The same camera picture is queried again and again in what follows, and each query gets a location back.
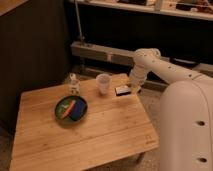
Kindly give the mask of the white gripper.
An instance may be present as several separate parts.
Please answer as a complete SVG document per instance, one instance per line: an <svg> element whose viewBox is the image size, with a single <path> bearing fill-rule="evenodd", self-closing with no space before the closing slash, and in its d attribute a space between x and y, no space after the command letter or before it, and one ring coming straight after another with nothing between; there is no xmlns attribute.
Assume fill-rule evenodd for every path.
<svg viewBox="0 0 213 171"><path fill-rule="evenodd" d="M131 93L137 94L141 89L140 86L144 84L146 79L147 70L140 67L134 67L129 74Z"/></svg>

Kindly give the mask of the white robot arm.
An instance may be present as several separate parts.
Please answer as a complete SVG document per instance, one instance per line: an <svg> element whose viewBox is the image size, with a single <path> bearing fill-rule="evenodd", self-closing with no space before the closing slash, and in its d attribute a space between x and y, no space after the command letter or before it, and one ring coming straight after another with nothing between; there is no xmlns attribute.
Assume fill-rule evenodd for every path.
<svg viewBox="0 0 213 171"><path fill-rule="evenodd" d="M156 48L134 52L130 84L155 73L168 83L161 96L159 171L213 171L213 78L161 59Z"/></svg>

